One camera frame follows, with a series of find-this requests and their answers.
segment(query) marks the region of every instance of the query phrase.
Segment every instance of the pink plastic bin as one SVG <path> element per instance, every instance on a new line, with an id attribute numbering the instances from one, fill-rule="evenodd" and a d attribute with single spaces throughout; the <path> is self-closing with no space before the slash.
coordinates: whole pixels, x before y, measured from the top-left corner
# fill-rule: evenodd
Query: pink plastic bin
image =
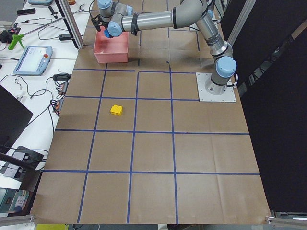
<path id="1" fill-rule="evenodd" d="M 105 28 L 96 32 L 94 55 L 99 63 L 128 62 L 128 32 L 119 37 L 106 38 Z"/>

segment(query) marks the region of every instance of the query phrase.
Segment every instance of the brown paper surface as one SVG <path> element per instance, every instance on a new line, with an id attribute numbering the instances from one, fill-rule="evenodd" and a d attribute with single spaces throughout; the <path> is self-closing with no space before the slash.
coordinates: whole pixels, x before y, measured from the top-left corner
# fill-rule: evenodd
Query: brown paper surface
<path id="1" fill-rule="evenodd" d="M 120 2 L 153 12 L 180 0 Z M 129 62 L 110 64 L 97 63 L 94 37 L 88 27 L 32 209 L 38 222 L 264 223 L 237 90 L 236 103 L 198 101 L 195 72 L 213 67 L 201 34 L 129 35 Z"/>

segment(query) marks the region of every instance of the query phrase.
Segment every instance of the power adapter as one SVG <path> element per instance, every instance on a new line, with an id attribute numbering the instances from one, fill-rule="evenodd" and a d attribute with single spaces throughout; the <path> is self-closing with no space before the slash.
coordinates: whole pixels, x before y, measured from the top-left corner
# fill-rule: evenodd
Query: power adapter
<path id="1" fill-rule="evenodd" d="M 70 34 L 60 34 L 60 35 L 59 35 L 59 40 L 60 40 L 60 41 L 68 41 L 68 40 L 71 40 L 71 35 L 70 35 Z"/>
<path id="2" fill-rule="evenodd" d="M 71 74 L 68 73 L 59 73 L 53 75 L 54 81 L 68 81 L 71 78 Z"/>

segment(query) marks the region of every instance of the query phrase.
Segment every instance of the metal plate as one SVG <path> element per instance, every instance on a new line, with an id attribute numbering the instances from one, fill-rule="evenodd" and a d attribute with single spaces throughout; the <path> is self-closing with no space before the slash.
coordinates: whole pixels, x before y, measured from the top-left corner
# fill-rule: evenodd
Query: metal plate
<path id="1" fill-rule="evenodd" d="M 222 95 L 213 95 L 205 89 L 206 80 L 212 73 L 196 73 L 198 96 L 200 102 L 236 102 L 236 96 L 233 87 L 228 87 Z"/>

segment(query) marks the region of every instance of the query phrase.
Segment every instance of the metal frame pole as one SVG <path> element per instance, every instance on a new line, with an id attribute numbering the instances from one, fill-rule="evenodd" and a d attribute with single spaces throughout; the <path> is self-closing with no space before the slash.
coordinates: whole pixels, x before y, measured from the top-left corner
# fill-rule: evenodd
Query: metal frame pole
<path id="1" fill-rule="evenodd" d="M 246 19 L 248 18 L 252 8 L 254 7 L 256 3 L 256 0 L 247 0 L 243 6 L 243 9 L 236 21 L 236 24 L 231 31 L 231 34 L 228 38 L 228 43 L 233 46 L 236 42 L 236 38 L 238 37 L 239 33 L 241 32 L 242 27 L 244 26 L 244 23 Z"/>
<path id="2" fill-rule="evenodd" d="M 15 225 L 15 224 L 26 224 L 32 223 L 35 220 L 34 215 L 16 216 L 16 217 L 0 217 L 0 227 Z"/>
<path id="3" fill-rule="evenodd" d="M 71 36 L 71 39 L 73 41 L 73 44 L 75 47 L 80 50 L 83 48 L 83 40 L 80 34 L 80 31 L 78 29 L 77 23 L 75 21 L 75 18 L 73 17 L 73 14 L 71 12 L 71 8 L 67 2 L 67 0 L 55 0 L 56 5 L 59 9 L 60 14 L 62 15 L 62 18 L 64 20 L 64 23 L 66 24 L 66 27 L 68 29 L 68 32 Z"/>
<path id="4" fill-rule="evenodd" d="M 290 227 L 290 228 L 307 230 L 306 220 L 268 217 L 267 222 L 273 225 L 274 227 Z"/>

